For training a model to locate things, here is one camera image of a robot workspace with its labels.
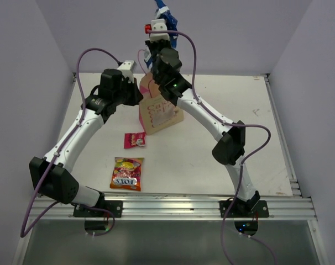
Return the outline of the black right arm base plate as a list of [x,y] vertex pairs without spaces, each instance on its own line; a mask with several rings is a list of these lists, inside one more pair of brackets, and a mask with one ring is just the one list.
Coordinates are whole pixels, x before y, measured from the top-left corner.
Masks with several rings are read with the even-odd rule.
[[[224,217],[232,202],[232,198],[227,200],[220,200],[218,202],[219,212],[222,218]],[[237,199],[237,201],[226,214],[226,218],[268,218],[269,216],[269,209],[265,200],[259,200],[252,208],[249,208],[243,204],[241,200]]]

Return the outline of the beige Cakes paper bag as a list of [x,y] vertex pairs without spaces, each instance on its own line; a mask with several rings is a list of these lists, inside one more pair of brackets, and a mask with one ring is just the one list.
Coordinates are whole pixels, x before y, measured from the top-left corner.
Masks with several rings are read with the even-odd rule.
[[144,73],[139,84],[143,100],[139,103],[138,118],[145,133],[152,135],[182,122],[184,111],[162,97],[149,70]]

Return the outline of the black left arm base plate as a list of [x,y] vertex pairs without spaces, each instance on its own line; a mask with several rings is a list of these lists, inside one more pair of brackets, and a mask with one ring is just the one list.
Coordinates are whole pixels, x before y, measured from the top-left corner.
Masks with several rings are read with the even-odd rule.
[[76,218],[120,218],[123,211],[121,200],[106,200],[102,205],[90,207],[79,205],[74,208],[73,216]]

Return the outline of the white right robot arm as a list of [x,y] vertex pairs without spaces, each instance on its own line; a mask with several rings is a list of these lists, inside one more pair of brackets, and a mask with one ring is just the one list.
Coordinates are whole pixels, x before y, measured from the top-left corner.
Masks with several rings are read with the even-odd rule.
[[167,40],[145,42],[151,54],[151,72],[162,97],[192,115],[216,140],[212,156],[224,165],[234,185],[235,208],[241,216],[251,216],[260,200],[243,164],[245,125],[227,119],[207,104],[180,73],[179,53]]

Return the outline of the blue chips bag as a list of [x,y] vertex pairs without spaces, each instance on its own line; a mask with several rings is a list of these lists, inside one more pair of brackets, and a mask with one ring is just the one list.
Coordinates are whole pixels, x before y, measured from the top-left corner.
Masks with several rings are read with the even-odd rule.
[[[164,19],[167,30],[177,31],[178,20],[171,14],[169,7],[161,0],[155,0],[157,9],[155,11],[155,19]],[[144,51],[144,62],[147,68],[152,66],[152,56],[149,48]]]

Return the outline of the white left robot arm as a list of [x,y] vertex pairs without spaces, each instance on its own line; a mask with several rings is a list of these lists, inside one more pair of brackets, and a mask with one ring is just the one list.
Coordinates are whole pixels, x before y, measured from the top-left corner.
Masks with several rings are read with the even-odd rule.
[[31,160],[29,169],[36,193],[63,204],[85,205],[92,216],[101,216],[106,209],[102,193],[81,185],[71,172],[85,146],[117,106],[135,106],[142,99],[133,70],[125,64],[104,70],[99,85],[84,99],[68,131],[44,157]]

